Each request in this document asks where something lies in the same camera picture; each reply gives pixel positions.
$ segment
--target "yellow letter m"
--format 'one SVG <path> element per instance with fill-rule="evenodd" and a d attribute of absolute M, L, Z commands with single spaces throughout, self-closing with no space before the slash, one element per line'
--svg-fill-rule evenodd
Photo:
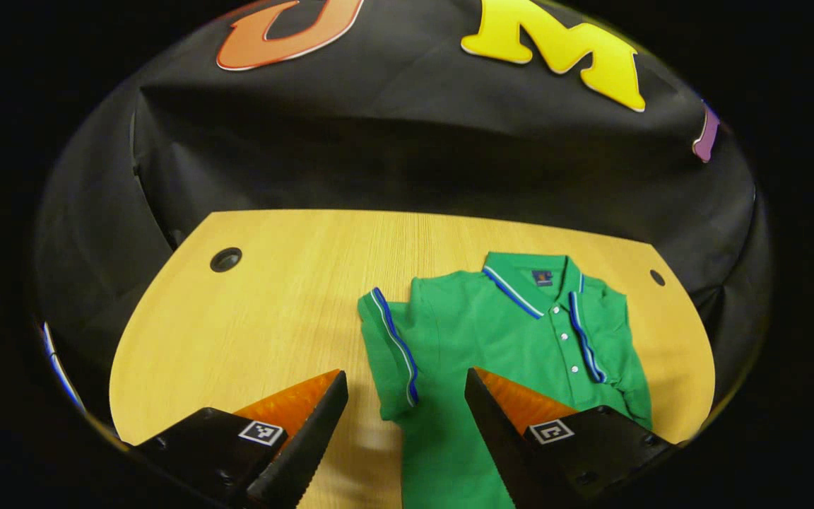
<path fill-rule="evenodd" d="M 533 52 L 520 43 L 520 27 L 523 26 L 549 69 L 564 74 L 582 57 L 592 54 L 592 67 L 579 72 L 582 83 L 634 112 L 646 110 L 646 100 L 639 95 L 636 64 L 633 62 L 636 49 L 616 35 L 590 23 L 580 23 L 568 29 L 531 0 L 481 2 L 479 33 L 461 39 L 464 51 L 526 64 L 533 59 Z"/>

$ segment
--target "green polo shirt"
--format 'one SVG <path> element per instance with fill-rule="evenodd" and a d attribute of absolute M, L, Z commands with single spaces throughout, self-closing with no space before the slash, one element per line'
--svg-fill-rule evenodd
<path fill-rule="evenodd" d="M 489 252 L 478 273 L 414 278 L 410 302 L 358 301 L 382 419 L 403 429 L 403 506 L 513 507 L 464 400 L 479 366 L 577 410 L 651 428 L 627 299 L 569 257 Z"/>

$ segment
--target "shirt label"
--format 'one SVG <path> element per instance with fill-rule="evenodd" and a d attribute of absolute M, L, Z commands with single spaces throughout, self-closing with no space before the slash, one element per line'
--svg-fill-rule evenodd
<path fill-rule="evenodd" d="M 552 271 L 533 271 L 536 286 L 552 286 Z"/>

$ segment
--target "table surface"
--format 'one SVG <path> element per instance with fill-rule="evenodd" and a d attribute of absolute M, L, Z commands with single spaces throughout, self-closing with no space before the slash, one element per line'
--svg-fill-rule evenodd
<path fill-rule="evenodd" d="M 232 246 L 239 264 L 210 270 Z M 569 255 L 626 294 L 654 431 L 673 443 L 698 431 L 714 393 L 708 338 L 651 245 L 431 213 L 254 210 L 203 220 L 136 306 L 111 371 L 117 432 L 136 445 L 202 406 L 234 412 L 342 368 L 348 406 L 300 507 L 399 507 L 401 432 L 379 418 L 356 302 L 374 286 L 405 302 L 414 276 L 479 271 L 489 251 Z"/>

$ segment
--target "shirt collar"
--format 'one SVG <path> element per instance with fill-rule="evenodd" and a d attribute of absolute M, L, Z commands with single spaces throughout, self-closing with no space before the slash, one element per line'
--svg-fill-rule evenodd
<path fill-rule="evenodd" d="M 553 284 L 559 288 L 557 298 L 553 300 L 542 293 L 535 284 L 524 279 L 520 270 L 552 271 Z M 536 319 L 545 316 L 556 305 L 569 312 L 570 293 L 581 293 L 586 281 L 571 257 L 549 257 L 544 254 L 489 252 L 482 271 L 511 300 Z"/>

